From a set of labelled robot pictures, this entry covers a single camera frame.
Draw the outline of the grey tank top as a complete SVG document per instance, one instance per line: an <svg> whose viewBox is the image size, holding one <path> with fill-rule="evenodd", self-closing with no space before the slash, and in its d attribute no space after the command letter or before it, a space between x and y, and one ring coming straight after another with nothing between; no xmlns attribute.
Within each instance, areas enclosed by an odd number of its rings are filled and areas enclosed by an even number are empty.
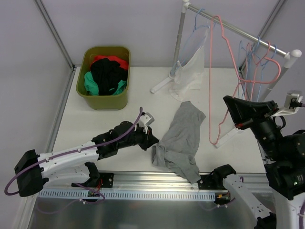
<svg viewBox="0 0 305 229"><path fill-rule="evenodd" d="M152 147L152 164L167 168L194 184L200 180L195 155L200 144L200 128L205 114L190 101L182 102L169 130Z"/></svg>

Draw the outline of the white tank top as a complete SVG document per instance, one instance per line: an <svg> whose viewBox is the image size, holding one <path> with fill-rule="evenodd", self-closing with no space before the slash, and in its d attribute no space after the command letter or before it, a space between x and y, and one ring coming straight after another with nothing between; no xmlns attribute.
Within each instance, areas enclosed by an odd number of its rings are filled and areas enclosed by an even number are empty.
<svg viewBox="0 0 305 229"><path fill-rule="evenodd" d="M187 91L199 90L204 75L204 46L199 48L191 60L178 71L175 77L171 77L169 93L178 101L182 101Z"/></svg>

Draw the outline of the blue hanger of black top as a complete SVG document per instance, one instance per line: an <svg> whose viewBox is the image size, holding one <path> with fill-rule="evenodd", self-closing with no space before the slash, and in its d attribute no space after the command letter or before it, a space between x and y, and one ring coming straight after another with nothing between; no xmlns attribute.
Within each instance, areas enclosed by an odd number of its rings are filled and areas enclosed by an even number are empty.
<svg viewBox="0 0 305 229"><path fill-rule="evenodd" d="M251 69L251 60L252 60L252 51L253 51L253 46L250 43L247 43L246 46L243 45L243 42L240 41L239 43L239 50L238 50L238 60L240 58L240 52L244 51L245 52L245 60L244 62L240 65L239 67L239 73L243 81L242 83L242 89L243 93L241 98L251 101L251 92L248 92L248 81L249 81L249 70Z"/></svg>

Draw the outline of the green tank top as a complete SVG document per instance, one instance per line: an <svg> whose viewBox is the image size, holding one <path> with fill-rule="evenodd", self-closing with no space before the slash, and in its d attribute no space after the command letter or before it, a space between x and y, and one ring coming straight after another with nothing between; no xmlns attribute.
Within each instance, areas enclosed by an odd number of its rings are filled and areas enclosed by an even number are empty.
<svg viewBox="0 0 305 229"><path fill-rule="evenodd" d="M127 81L120 80L117 84L107 89L107 93L111 93L111 95L119 95L121 94L127 86ZM98 95L106 95L105 93L100 94L98 84L93 79L93 75L91 72L87 72L84 75L84 87L86 92L89 95L98 96Z"/></svg>

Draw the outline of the black tank top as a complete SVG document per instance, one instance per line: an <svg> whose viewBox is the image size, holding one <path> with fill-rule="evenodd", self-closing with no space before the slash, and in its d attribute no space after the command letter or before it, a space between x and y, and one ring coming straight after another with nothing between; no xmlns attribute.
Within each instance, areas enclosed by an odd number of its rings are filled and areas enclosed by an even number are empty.
<svg viewBox="0 0 305 229"><path fill-rule="evenodd" d="M127 86L128 71L116 61L107 58L95 61L91 65L91 73L100 96L120 94Z"/></svg>

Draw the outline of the red tank top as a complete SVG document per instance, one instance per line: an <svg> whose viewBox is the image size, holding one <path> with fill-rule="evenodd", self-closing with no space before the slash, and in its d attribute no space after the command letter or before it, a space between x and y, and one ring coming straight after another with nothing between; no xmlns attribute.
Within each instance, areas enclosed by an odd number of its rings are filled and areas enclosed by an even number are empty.
<svg viewBox="0 0 305 229"><path fill-rule="evenodd" d="M95 63L96 61L102 60L102 59L108 59L109 61L116 61L117 63L120 64L120 67L123 68L124 70L128 70L129 69L129 63L126 60L123 60L117 56L103 56L103 55L98 55L95 56L93 59L93 62L91 63L91 65L93 63Z"/></svg>

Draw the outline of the blue hanger of white top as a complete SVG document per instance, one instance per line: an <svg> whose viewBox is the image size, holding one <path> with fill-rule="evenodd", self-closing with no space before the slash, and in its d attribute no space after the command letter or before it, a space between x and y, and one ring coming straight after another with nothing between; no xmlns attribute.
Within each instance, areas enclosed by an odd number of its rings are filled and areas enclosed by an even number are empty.
<svg viewBox="0 0 305 229"><path fill-rule="evenodd" d="M178 71L181 70L194 56L199 48L204 46L204 43L209 36L210 25L208 21L201 17L200 13L204 12L204 8L201 8L194 17L194 24L191 33L181 46L182 30L178 30L177 42L175 47L175 54L173 60L173 66L170 71L170 76L175 77Z"/></svg>

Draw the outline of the blue hanger of green top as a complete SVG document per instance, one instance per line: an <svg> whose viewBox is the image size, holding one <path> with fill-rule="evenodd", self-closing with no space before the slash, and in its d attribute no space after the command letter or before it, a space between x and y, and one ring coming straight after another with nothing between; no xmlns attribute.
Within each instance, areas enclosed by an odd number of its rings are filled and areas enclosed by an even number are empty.
<svg viewBox="0 0 305 229"><path fill-rule="evenodd" d="M274 46L275 47L275 50L274 50L274 53L272 54L271 57L269 57L270 60L272 60L274 58L274 56L276 55L277 53L277 45ZM259 61L258 61L258 64L260 65L261 67L261 78L260 78L260 81L262 81L264 79L264 69L266 68L266 66L268 65L268 63L270 62L270 60L267 60L265 57L262 57L260 58L256 52L253 53L254 56L256 56ZM256 98L256 101L258 102L258 99L259 99L259 96L260 96L260 92L261 92L261 87L262 85L259 84L259 90L258 90L258 95L257 95L257 98Z"/></svg>

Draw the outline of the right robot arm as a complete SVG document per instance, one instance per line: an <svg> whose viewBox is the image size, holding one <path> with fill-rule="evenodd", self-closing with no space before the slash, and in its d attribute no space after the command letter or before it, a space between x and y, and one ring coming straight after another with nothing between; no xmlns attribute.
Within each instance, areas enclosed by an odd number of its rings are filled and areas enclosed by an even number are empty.
<svg viewBox="0 0 305 229"><path fill-rule="evenodd" d="M276 212L266 208L244 185L229 164L215 168L207 177L209 185L226 189L252 213L256 229L303 229L305 227L305 132L283 136L275 122L283 117L273 100L251 102L225 96L224 103L239 130L251 129L271 161L264 166L272 189Z"/></svg>

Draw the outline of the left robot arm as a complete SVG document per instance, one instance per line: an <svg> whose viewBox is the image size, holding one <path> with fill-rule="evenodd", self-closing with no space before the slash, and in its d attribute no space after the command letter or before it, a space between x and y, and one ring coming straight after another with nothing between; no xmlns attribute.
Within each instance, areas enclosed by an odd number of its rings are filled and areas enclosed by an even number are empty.
<svg viewBox="0 0 305 229"><path fill-rule="evenodd" d="M147 150L158 142L150 127L123 121L114 129L68 151L37 154L34 149L29 150L14 168L17 194L28 197L44 186L65 183L94 187L100 178L96 161L114 156L122 148L139 145Z"/></svg>

